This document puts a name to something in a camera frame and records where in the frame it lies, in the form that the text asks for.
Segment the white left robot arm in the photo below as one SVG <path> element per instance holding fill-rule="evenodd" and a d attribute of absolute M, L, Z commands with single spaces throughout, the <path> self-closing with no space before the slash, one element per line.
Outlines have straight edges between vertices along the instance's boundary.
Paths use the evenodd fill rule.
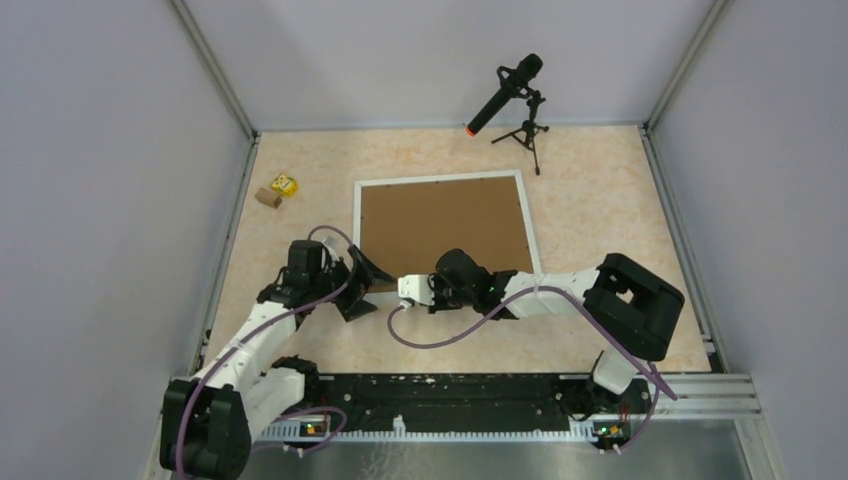
<path fill-rule="evenodd" d="M 346 321 L 376 311 L 365 296 L 396 278 L 354 244 L 346 264 L 333 247 L 293 241 L 287 263 L 258 294 L 242 327 L 221 352 L 187 379 L 172 380 L 163 397 L 159 464 L 182 477 L 238 478 L 260 434 L 290 407 L 308 413 L 320 386 L 294 367 L 271 366 L 272 354 L 322 304 Z"/>

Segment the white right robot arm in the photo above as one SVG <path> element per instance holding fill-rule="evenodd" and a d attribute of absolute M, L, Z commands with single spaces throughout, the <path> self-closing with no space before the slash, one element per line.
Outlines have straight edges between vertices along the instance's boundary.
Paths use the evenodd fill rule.
<path fill-rule="evenodd" d="M 667 355 L 685 297 L 622 253 L 582 271 L 532 273 L 490 272 L 453 249 L 421 280 L 413 298 L 431 313 L 469 307 L 492 320 L 579 314 L 609 343 L 586 385 L 594 409 L 614 411 L 638 374 L 676 396 L 655 367 Z"/>

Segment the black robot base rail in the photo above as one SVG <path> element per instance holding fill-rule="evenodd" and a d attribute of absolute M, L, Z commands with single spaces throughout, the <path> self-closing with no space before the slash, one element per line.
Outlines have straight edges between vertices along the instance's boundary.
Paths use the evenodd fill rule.
<path fill-rule="evenodd" d="M 304 399 L 260 438 L 313 445 L 388 439 L 622 438 L 633 416 L 647 413 L 652 392 L 644 379 L 620 395 L 586 375 L 330 374 L 297 357 L 279 360 L 307 376 Z"/>

